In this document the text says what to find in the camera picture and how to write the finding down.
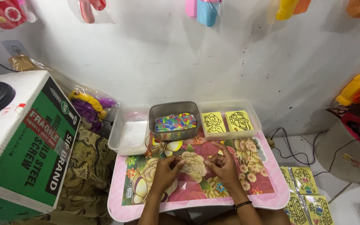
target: gray plastic container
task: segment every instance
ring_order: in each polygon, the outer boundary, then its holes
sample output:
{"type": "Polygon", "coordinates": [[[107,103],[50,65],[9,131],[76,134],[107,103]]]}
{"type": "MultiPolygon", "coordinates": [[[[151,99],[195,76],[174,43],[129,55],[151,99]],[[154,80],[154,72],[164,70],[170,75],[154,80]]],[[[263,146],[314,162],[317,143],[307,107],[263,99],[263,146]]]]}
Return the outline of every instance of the gray plastic container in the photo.
{"type": "Polygon", "coordinates": [[[158,135],[162,141],[178,141],[193,138],[198,135],[198,129],[201,126],[201,117],[198,110],[197,104],[195,102],[175,102],[175,103],[165,103],[154,105],[150,109],[149,115],[149,127],[150,131],[158,135]],[[195,116],[197,121],[197,127],[185,129],[185,130],[173,130],[165,132],[156,132],[155,131],[155,119],[163,116],[168,116],[171,114],[180,114],[183,112],[188,112],[195,116]]]}

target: floral tablecloth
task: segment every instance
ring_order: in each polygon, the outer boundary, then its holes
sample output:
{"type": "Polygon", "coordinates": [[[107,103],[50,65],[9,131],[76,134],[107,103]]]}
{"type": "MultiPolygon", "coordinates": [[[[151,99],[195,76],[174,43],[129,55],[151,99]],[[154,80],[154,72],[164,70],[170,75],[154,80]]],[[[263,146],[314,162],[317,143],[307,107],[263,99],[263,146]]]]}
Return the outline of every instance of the floral tablecloth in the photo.
{"type": "MultiPolygon", "coordinates": [[[[233,155],[239,181],[249,192],[254,207],[285,207],[290,198],[288,186],[262,131],[253,138],[218,142],[227,146],[233,155]]],[[[202,131],[192,139],[165,143],[160,149],[154,154],[148,151],[139,156],[117,156],[107,205],[114,220],[128,222],[141,216],[159,158],[179,155],[187,160],[187,165],[198,168],[204,159],[221,154],[217,147],[204,139],[202,131]]],[[[189,169],[182,171],[177,182],[164,193],[160,212],[233,203],[212,171],[204,174],[189,169]]]]}

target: cardboard box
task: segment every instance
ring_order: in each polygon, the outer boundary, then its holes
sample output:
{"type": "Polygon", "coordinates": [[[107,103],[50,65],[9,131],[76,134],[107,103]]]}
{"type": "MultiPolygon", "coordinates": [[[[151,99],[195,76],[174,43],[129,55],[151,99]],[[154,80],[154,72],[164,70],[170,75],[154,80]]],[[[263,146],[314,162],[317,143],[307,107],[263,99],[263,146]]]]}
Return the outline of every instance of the cardboard box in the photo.
{"type": "Polygon", "coordinates": [[[47,71],[0,75],[16,91],[0,111],[0,222],[56,208],[79,115],[47,71]]]}

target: black bracelet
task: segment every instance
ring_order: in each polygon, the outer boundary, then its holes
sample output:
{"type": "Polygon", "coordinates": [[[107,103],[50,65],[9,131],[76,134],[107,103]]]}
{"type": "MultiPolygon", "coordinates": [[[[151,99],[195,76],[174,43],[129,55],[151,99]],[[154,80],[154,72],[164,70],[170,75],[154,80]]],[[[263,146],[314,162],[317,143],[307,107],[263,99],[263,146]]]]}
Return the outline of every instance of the black bracelet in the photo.
{"type": "Polygon", "coordinates": [[[237,208],[242,207],[243,205],[251,204],[251,203],[252,203],[251,201],[246,201],[246,202],[240,203],[238,205],[233,205],[233,207],[237,211],[237,208]]]}

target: brown patterned cloth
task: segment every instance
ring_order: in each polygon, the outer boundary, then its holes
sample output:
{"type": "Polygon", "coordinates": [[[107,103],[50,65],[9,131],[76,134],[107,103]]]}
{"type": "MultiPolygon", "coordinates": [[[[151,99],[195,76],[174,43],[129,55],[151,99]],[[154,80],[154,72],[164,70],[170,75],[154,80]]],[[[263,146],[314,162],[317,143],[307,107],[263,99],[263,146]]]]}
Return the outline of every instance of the brown patterned cloth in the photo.
{"type": "Polygon", "coordinates": [[[107,147],[106,138],[80,124],[56,209],[48,214],[10,224],[111,224],[113,219],[107,212],[107,197],[112,172],[108,164],[115,158],[116,153],[107,147]]]}

